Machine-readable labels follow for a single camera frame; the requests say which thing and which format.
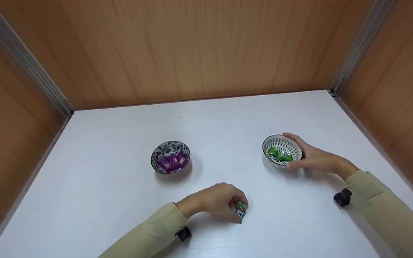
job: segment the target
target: patterned bowl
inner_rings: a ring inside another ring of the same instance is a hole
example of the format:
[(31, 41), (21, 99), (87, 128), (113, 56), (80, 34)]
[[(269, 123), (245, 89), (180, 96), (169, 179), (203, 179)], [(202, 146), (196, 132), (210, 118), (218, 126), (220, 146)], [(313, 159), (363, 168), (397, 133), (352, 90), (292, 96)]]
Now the patterned bowl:
[(269, 153), (271, 148), (273, 148), (273, 150), (277, 150), (283, 156), (291, 155), (292, 160), (300, 160), (302, 158), (302, 150), (300, 149), (300, 146), (297, 145), (297, 143), (292, 139), (284, 137), (280, 134), (271, 135), (262, 143), (262, 151), (270, 163), (279, 168), (286, 168), (289, 161), (284, 161), (282, 158), (279, 159), (275, 155), (271, 155)]
[[(187, 162), (184, 163), (184, 165), (182, 165), (180, 168), (167, 172), (165, 171), (160, 165), (159, 165), (159, 160), (163, 157), (168, 157), (172, 154), (177, 155), (180, 151), (183, 151), (186, 158), (187, 158)], [(164, 142), (161, 145), (159, 145), (153, 152), (151, 155), (151, 166), (152, 168), (156, 171), (159, 172), (161, 174), (174, 174), (176, 172), (178, 172), (179, 170), (182, 170), (183, 168), (186, 167), (186, 165), (189, 163), (190, 160), (190, 150), (187, 147), (187, 145), (185, 145), (182, 142), (179, 142), (177, 140), (171, 140), (168, 142)]]

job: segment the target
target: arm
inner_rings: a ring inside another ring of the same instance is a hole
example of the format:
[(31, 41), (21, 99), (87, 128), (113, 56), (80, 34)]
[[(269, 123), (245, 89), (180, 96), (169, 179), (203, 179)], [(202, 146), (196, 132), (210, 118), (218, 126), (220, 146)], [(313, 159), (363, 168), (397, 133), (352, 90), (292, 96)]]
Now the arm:
[(405, 203), (371, 173), (359, 170), (343, 157), (315, 148), (294, 134), (283, 135), (295, 140), (305, 154), (305, 159), (289, 163), (288, 169), (308, 167), (339, 175), (352, 193), (351, 205), (397, 257), (413, 258), (413, 211)]
[(399, 258), (413, 258), (413, 211), (369, 172), (346, 180), (351, 204), (368, 220)]
[(238, 201), (248, 205), (245, 194), (227, 183), (191, 194), (181, 201), (165, 204), (149, 219), (136, 226), (103, 252), (99, 258), (149, 258), (176, 240), (178, 232), (194, 214), (205, 211), (238, 223), (240, 218), (231, 211)]
[(174, 203), (165, 204), (117, 240), (99, 258), (152, 257), (176, 239), (175, 233), (186, 222), (187, 218)]

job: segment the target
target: wood grain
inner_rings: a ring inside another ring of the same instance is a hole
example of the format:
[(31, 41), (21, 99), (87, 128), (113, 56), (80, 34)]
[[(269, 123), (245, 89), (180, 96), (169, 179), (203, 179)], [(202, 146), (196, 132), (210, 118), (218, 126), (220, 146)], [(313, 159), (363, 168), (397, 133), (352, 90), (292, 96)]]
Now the wood grain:
[(373, 0), (0, 0), (76, 109), (327, 89)]
[(413, 183), (413, 1), (396, 1), (342, 99)]
[(0, 222), (63, 121), (0, 44)]

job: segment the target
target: sleeve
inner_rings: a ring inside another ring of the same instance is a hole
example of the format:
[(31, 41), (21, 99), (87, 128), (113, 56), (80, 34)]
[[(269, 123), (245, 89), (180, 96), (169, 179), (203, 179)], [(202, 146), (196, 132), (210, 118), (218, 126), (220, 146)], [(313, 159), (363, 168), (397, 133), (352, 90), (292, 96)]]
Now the sleeve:
[(346, 180), (351, 204), (368, 220), (398, 258), (413, 258), (413, 211), (371, 173)]
[(149, 219), (110, 246), (99, 258), (146, 258), (162, 251), (176, 237), (187, 219), (174, 203), (165, 204)]

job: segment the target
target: white bowl with black pattern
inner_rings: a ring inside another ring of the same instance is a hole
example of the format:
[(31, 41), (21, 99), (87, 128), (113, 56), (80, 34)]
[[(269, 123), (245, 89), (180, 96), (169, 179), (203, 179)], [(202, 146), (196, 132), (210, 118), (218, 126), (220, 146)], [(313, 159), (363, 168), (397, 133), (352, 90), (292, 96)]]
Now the white bowl with black pattern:
[[(187, 162), (182, 167), (176, 170), (167, 172), (163, 168), (160, 167), (159, 163), (157, 163), (157, 161), (160, 160), (161, 158), (168, 157), (172, 154), (177, 155), (180, 151), (183, 151), (187, 158)], [(177, 140), (170, 140), (168, 142), (162, 143), (152, 152), (151, 166), (156, 172), (159, 172), (161, 174), (171, 175), (185, 168), (186, 165), (189, 163), (189, 160), (190, 160), (190, 150), (187, 147), (187, 145)]]
[(270, 148), (275, 148), (281, 153), (290, 154), (293, 158), (293, 161), (300, 160), (302, 158), (302, 149), (300, 146), (288, 137), (284, 137), (280, 134), (274, 134), (270, 137), (267, 137), (262, 143), (262, 151), (264, 152), (265, 157), (269, 160), (270, 163), (277, 166), (278, 168), (286, 168), (288, 161), (279, 161), (273, 155), (269, 154)]

